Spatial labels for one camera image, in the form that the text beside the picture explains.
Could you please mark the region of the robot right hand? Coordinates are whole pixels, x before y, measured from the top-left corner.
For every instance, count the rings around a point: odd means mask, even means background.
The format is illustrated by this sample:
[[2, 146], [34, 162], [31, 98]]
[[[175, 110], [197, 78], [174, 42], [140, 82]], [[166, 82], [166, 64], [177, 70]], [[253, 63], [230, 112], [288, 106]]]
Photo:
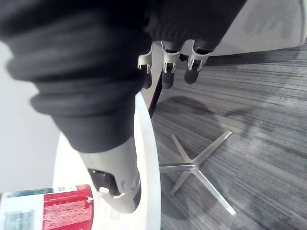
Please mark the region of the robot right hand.
[[33, 83], [35, 110], [49, 115], [79, 152], [96, 190], [134, 212], [142, 186], [134, 140], [135, 96], [148, 86], [154, 41], [179, 56], [194, 40], [195, 68], [221, 42], [243, 0], [3, 0], [0, 39], [18, 81]]

